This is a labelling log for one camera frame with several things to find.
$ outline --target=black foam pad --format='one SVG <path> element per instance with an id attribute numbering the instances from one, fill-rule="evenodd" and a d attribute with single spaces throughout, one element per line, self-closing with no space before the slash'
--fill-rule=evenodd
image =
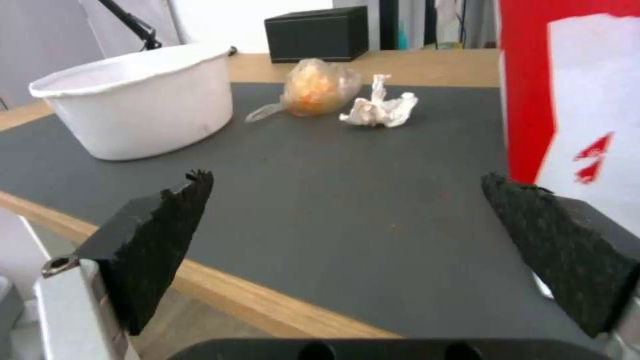
<path id="1" fill-rule="evenodd" d="M 640 270 L 611 244 L 640 240 L 589 204 L 544 188 L 489 174 L 482 189 L 522 259 L 566 314 L 591 337 L 610 331 Z"/>
<path id="2" fill-rule="evenodd" d="M 120 323 L 138 335 L 151 319 L 189 249 L 213 188 L 210 172 L 187 174 L 177 192 L 127 203 L 76 254 L 100 265 Z"/>

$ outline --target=black box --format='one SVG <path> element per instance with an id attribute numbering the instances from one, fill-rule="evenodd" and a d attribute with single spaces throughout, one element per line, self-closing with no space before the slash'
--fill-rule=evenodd
<path id="1" fill-rule="evenodd" d="M 288 13 L 264 21 L 273 63 L 351 61 L 369 50 L 367 7 Z"/>

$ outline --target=screw hole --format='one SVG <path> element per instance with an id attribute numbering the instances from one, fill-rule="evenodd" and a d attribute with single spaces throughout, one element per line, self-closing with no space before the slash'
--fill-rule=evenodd
<path id="1" fill-rule="evenodd" d="M 69 258 L 58 258 L 54 261 L 51 261 L 52 268 L 60 268 L 69 263 Z"/>
<path id="2" fill-rule="evenodd" d="M 329 345 L 315 341 L 306 344 L 298 354 L 298 360 L 334 360 L 335 354 Z"/>
<path id="3" fill-rule="evenodd" d="M 482 360 L 480 352 L 473 346 L 458 341 L 450 344 L 444 352 L 445 360 Z"/>

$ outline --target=table surface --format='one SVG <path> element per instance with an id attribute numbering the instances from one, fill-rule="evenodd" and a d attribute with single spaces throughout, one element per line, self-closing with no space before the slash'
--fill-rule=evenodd
<path id="1" fill-rule="evenodd" d="M 365 79 L 390 73 L 390 84 L 497 87 L 497 51 L 385 51 L 365 54 L 349 65 Z M 229 61 L 232 81 L 281 82 L 291 64 L 272 65 L 265 54 L 238 54 Z M 0 129 L 51 113 L 42 102 L 0 113 Z M 0 192 L 0 206 L 83 241 L 96 226 Z M 286 294 L 186 260 L 174 287 L 276 336 L 380 337 L 396 334 L 323 309 Z"/>

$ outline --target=red and white box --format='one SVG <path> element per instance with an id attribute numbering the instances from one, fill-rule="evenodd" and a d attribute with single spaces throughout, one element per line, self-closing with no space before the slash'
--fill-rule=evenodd
<path id="1" fill-rule="evenodd" d="M 510 176 L 640 236 L 640 1 L 500 0 Z"/>

